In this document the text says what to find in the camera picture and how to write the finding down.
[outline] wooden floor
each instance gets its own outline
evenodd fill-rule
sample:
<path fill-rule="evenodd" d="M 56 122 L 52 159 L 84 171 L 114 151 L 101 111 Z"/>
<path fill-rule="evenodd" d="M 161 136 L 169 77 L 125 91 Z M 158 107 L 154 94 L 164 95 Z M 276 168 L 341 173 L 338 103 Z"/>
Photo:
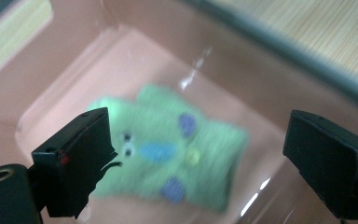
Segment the wooden floor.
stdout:
<path fill-rule="evenodd" d="M 249 15 L 358 79 L 358 1 L 212 0 Z"/>

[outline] purple spot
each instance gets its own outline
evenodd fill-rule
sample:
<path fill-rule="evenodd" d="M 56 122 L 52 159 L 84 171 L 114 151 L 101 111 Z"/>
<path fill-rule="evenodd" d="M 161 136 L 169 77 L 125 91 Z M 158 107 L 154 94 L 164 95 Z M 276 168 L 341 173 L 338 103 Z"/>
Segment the purple spot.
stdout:
<path fill-rule="evenodd" d="M 196 119 L 190 114 L 182 114 L 179 117 L 179 126 L 182 130 L 183 137 L 189 137 L 196 131 Z"/>
<path fill-rule="evenodd" d="M 179 203 L 185 198 L 185 188 L 176 177 L 168 179 L 160 193 L 171 203 Z"/>

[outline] green cloth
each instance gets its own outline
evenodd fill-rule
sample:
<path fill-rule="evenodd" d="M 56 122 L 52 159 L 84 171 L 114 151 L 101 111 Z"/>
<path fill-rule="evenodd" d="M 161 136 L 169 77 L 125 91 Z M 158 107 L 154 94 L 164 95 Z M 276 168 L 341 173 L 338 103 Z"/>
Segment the green cloth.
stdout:
<path fill-rule="evenodd" d="M 109 169 L 93 194 L 184 200 L 224 211 L 245 130 L 206 119 L 174 91 L 145 86 L 135 103 L 105 97 L 89 110 L 109 110 L 112 145 L 122 167 Z"/>

